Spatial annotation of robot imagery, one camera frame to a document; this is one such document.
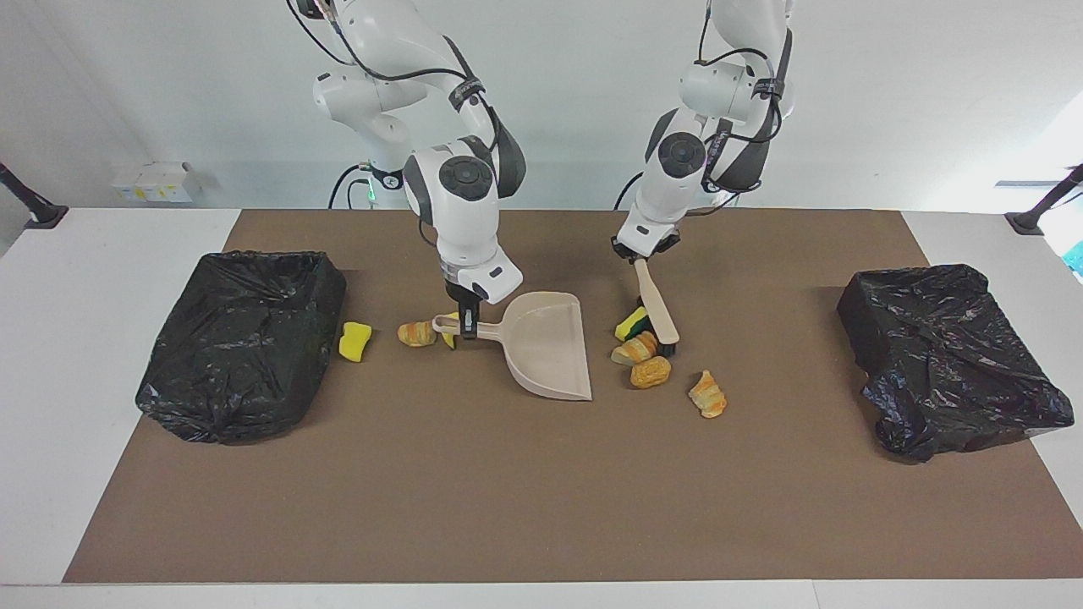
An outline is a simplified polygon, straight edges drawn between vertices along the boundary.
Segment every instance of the brown mat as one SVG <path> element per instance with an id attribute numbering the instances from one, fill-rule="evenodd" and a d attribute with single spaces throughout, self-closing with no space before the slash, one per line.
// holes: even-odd
<path id="1" fill-rule="evenodd" d="M 1083 533 L 1030 442 L 921 466 L 875 443 L 834 308 L 858 270 L 926 262 L 899 213 L 688 221 L 652 262 L 684 339 L 644 392 L 608 360 L 636 296 L 608 244 L 622 219 L 501 218 L 524 288 L 583 301 L 596 400 L 561 403 L 521 390 L 497 345 L 395 340 L 453 308 L 412 216 L 245 211 L 227 248 L 354 270 L 344 318 L 378 331 L 365 362 L 336 358 L 301 426 L 256 445 L 144 418 L 65 581 L 1083 576 Z M 684 396 L 705 367 L 730 400 L 714 420 Z"/>

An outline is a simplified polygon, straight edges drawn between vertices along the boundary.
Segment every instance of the black garbage bag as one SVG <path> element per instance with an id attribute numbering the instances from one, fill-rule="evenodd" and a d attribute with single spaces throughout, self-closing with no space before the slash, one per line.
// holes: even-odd
<path id="1" fill-rule="evenodd" d="M 928 461 L 1072 425 L 1068 398 L 1049 383 L 965 264 L 858 273 L 838 302 L 862 393 L 879 410 L 888 451 Z"/>
<path id="2" fill-rule="evenodd" d="M 286 431 L 319 388 L 344 296 L 326 254 L 204 256 L 158 335 L 136 405 L 190 442 Z"/>

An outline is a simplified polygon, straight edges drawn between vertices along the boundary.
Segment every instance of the white wall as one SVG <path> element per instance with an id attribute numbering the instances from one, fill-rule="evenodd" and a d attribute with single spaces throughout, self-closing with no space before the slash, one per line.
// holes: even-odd
<path id="1" fill-rule="evenodd" d="M 53 199 L 116 204 L 110 166 L 158 159 L 191 161 L 208 205 L 314 207 L 365 156 L 312 106 L 329 61 L 284 2 L 9 3 L 21 11 L 0 24 L 0 158 Z M 703 14 L 701 0 L 416 3 L 520 140 L 521 207 L 612 205 L 678 103 Z M 797 112 L 742 203 L 1008 205 L 989 186 L 1083 90 L 1078 12 L 1069 0 L 798 2 Z M 441 98 L 399 113 L 418 146 L 460 134 Z"/>

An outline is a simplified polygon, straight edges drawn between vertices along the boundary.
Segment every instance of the wooden brush handle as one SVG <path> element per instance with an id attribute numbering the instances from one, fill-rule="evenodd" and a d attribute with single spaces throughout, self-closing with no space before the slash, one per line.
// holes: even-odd
<path id="1" fill-rule="evenodd" d="M 680 334 L 674 325 L 673 318 L 669 316 L 669 309 L 666 308 L 665 300 L 658 286 L 654 285 L 651 278 L 651 271 L 647 268 L 647 260 L 639 258 L 636 260 L 636 275 L 639 277 L 639 297 L 643 299 L 643 307 L 648 316 L 651 318 L 651 326 L 654 328 L 654 336 L 662 345 L 677 345 L 680 341 Z"/>

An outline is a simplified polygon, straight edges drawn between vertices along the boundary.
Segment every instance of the wall socket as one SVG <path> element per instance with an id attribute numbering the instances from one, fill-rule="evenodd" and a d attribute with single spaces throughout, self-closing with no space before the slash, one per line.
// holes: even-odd
<path id="1" fill-rule="evenodd" d="M 113 190 L 128 203 L 193 203 L 201 189 L 187 163 L 157 161 L 121 169 Z"/>

